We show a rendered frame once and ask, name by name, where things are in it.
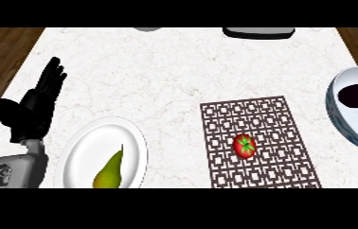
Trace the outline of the white plate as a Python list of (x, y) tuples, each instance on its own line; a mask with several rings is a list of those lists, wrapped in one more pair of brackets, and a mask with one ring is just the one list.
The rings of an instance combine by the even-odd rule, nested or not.
[(95, 176), (120, 150), (120, 188), (139, 188), (148, 162), (145, 138), (135, 123), (115, 116), (92, 121), (71, 137), (58, 162), (55, 187), (92, 188)]

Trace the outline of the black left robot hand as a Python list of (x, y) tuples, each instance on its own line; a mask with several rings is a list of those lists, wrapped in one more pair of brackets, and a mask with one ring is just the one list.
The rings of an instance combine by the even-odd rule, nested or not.
[(65, 78), (61, 59), (53, 57), (43, 69), (37, 86), (27, 91), (21, 101), (0, 98), (0, 123), (10, 128), (12, 143), (46, 136)]

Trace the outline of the brown patterned placemat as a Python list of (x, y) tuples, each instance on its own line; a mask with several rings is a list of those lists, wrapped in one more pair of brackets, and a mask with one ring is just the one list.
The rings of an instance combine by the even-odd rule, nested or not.
[[(320, 188), (320, 177), (283, 97), (200, 105), (213, 188)], [(256, 142), (254, 155), (234, 152), (238, 134)]]

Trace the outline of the green pear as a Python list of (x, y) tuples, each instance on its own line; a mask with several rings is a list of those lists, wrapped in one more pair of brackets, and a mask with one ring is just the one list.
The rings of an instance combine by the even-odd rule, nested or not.
[(106, 165), (102, 167), (101, 171), (92, 181), (93, 188), (118, 188), (121, 184), (121, 159), (123, 150), (120, 150), (111, 157)]

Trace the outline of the white and blue bowl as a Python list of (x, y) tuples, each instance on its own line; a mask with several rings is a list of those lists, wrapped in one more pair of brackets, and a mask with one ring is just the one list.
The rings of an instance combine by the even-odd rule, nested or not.
[(342, 70), (331, 79), (325, 92), (325, 111), (342, 136), (358, 147), (358, 108), (348, 108), (339, 101), (339, 92), (355, 84), (358, 84), (358, 66)]

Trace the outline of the red tomato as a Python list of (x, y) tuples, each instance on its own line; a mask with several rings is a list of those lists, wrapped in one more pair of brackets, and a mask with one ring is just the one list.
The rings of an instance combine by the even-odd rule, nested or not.
[(257, 150), (253, 137), (246, 133), (238, 134), (234, 138), (232, 148), (243, 159), (250, 158)]

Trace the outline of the black and grey appliance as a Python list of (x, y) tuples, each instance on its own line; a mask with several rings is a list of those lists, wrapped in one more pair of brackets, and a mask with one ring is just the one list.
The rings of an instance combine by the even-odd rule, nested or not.
[(288, 39), (294, 34), (293, 27), (225, 27), (223, 34), (232, 38), (251, 40)]

